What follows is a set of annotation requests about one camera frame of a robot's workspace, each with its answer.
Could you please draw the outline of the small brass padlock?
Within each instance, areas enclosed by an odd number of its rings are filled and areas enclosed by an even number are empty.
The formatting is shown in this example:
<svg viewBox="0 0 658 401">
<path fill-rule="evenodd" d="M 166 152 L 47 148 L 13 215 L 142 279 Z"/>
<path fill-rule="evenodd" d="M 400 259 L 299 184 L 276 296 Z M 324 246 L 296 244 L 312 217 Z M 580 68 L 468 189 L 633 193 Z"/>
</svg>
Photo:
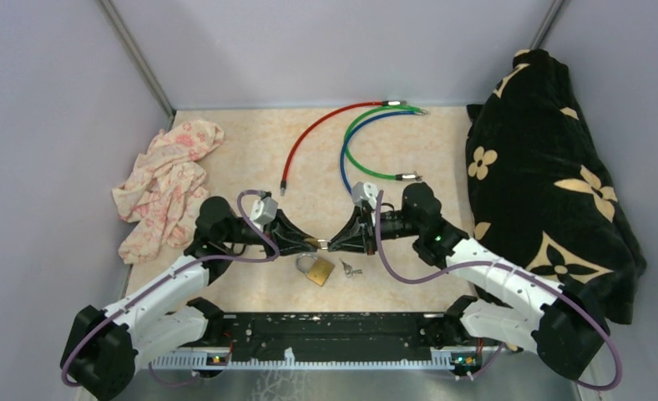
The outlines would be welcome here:
<svg viewBox="0 0 658 401">
<path fill-rule="evenodd" d="M 331 245 L 331 242 L 329 240 L 318 239 L 315 237 L 308 237 L 305 239 L 305 242 L 318 250 L 324 250 L 324 251 L 328 251 L 329 246 Z"/>
</svg>

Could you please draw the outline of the silver key bunch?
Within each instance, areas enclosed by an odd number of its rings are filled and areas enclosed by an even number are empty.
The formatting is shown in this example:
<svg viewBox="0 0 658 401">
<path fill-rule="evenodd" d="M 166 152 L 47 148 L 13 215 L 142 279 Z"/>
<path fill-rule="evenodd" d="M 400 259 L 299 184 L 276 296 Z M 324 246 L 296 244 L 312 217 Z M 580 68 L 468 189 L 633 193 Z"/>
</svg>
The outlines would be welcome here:
<svg viewBox="0 0 658 401">
<path fill-rule="evenodd" d="M 351 264 L 349 264 L 348 262 L 342 259 L 340 260 L 340 263 L 342 264 L 342 268 L 346 278 L 353 278 L 354 276 L 362 274 L 362 269 L 355 268 Z"/>
</svg>

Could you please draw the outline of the large brass padlock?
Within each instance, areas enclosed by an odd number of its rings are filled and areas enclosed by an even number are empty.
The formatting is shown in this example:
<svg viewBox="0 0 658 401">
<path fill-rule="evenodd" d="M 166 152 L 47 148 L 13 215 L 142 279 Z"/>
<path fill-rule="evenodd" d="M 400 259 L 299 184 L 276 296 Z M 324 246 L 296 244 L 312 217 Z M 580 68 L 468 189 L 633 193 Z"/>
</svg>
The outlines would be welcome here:
<svg viewBox="0 0 658 401">
<path fill-rule="evenodd" d="M 296 257 L 295 266 L 305 278 L 323 287 L 336 265 L 322 256 L 303 253 Z"/>
</svg>

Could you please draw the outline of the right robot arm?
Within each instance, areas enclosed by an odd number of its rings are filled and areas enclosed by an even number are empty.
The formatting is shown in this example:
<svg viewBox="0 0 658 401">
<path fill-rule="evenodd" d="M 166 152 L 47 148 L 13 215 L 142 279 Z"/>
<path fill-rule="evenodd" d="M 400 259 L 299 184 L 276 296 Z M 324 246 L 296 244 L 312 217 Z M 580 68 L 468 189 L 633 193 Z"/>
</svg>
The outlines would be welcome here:
<svg viewBox="0 0 658 401">
<path fill-rule="evenodd" d="M 413 238 L 419 259 L 499 299 L 470 300 L 445 322 L 450 341 L 488 338 L 535 353 L 562 377 L 577 380 L 602 347 L 621 365 L 598 302 L 587 292 L 537 276 L 481 245 L 441 214 L 442 204 L 425 183 L 408 185 L 396 211 L 382 211 L 382 192 L 372 183 L 352 190 L 354 211 L 329 240 L 328 251 L 377 254 L 385 240 Z"/>
</svg>

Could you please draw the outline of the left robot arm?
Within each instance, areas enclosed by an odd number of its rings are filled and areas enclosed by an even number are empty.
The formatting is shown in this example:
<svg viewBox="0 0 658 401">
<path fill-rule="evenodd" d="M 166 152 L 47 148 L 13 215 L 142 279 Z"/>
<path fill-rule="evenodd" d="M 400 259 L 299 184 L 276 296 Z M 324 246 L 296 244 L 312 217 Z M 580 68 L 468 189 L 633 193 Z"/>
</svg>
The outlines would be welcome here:
<svg viewBox="0 0 658 401">
<path fill-rule="evenodd" d="M 190 296 L 234 262 L 261 264 L 318 248 L 270 193 L 245 190 L 236 204 L 233 209 L 220 196 L 204 200 L 192 242 L 168 268 L 117 302 L 77 313 L 60 362 L 65 385 L 110 400 L 157 357 L 197 340 L 216 345 L 225 335 L 224 321 Z"/>
</svg>

